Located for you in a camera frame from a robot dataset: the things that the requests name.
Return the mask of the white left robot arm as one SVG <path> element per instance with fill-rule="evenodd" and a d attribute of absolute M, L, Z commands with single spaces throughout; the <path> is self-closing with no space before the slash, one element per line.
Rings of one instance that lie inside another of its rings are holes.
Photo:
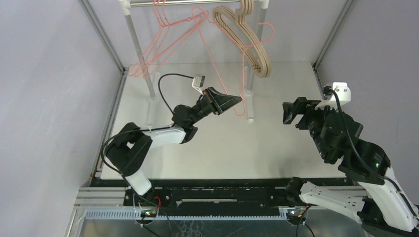
<path fill-rule="evenodd" d="M 194 106 L 179 104 L 173 109 L 170 126 L 142 129 L 133 122 L 127 123 L 102 144 L 100 158 L 126 181 L 135 192 L 137 202 L 148 206 L 155 198 L 152 184 L 141 169 L 148 152 L 169 144 L 189 142 L 198 130 L 197 122 L 210 114 L 219 116 L 241 101 L 240 96 L 222 94 L 208 87 Z"/>

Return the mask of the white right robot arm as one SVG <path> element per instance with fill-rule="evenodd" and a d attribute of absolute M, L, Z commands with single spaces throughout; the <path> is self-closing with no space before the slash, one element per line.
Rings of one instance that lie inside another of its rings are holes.
<path fill-rule="evenodd" d="M 416 237 L 419 207 L 413 204 L 395 178 L 390 159 L 378 145 L 360 139 L 363 125 L 341 107 L 320 108 L 320 101 L 298 97 L 284 102 L 283 124 L 297 115 L 296 128 L 307 130 L 325 163 L 337 164 L 340 172 L 358 183 L 367 197 L 328 191 L 308 180 L 293 177 L 285 188 L 290 206 L 317 205 L 359 223 L 375 237 Z"/>

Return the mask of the pink wire hanger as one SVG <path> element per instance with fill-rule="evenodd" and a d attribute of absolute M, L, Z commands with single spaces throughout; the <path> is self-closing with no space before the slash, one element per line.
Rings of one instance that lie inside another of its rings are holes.
<path fill-rule="evenodd" d="M 208 18 L 208 12 L 204 10 L 200 10 L 195 12 L 194 10 L 191 12 L 191 16 L 173 21 L 171 22 L 170 31 L 166 37 L 164 49 L 166 49 L 166 53 L 156 62 L 158 65 L 165 62 L 170 56 L 180 47 L 182 46 L 188 38 L 192 35 L 194 31 L 196 31 L 199 26 Z M 176 39 L 167 40 L 170 33 L 174 33 L 176 30 L 176 26 L 181 25 L 183 23 L 192 22 L 193 25 L 188 28 L 182 35 L 180 35 Z"/>
<path fill-rule="evenodd" d="M 196 29 L 201 16 L 188 16 L 178 20 L 170 20 L 166 14 L 166 0 L 153 1 L 152 10 L 158 23 L 158 30 L 151 42 L 140 53 L 140 59 L 129 73 L 131 76 L 142 76 L 148 79 L 152 73 L 151 66 L 161 65 L 183 45 Z"/>
<path fill-rule="evenodd" d="M 149 68 L 155 64 L 165 53 L 164 44 L 166 37 L 170 31 L 171 22 L 165 13 L 166 0 L 154 0 L 152 3 L 152 11 L 156 24 L 154 25 L 157 30 L 148 43 L 147 47 L 143 50 L 139 50 L 138 62 L 134 64 L 134 67 L 130 69 L 130 74 L 135 77 L 143 76 L 144 79 L 148 79 Z"/>
<path fill-rule="evenodd" d="M 217 6 L 211 12 L 195 6 L 191 12 L 204 10 L 208 18 L 194 31 L 201 38 L 198 55 L 209 60 L 208 63 L 193 63 L 190 71 L 209 74 L 210 85 L 221 89 L 230 95 L 227 86 L 233 85 L 242 102 L 227 112 L 229 120 L 247 119 L 261 123 L 280 115 L 281 106 L 272 94 L 273 89 L 257 94 L 253 85 L 259 88 L 267 86 L 265 82 L 256 79 L 270 77 L 272 65 L 266 50 L 264 40 L 246 23 L 246 17 L 251 14 L 253 2 L 242 0 L 240 7 L 232 10 L 226 6 Z"/>

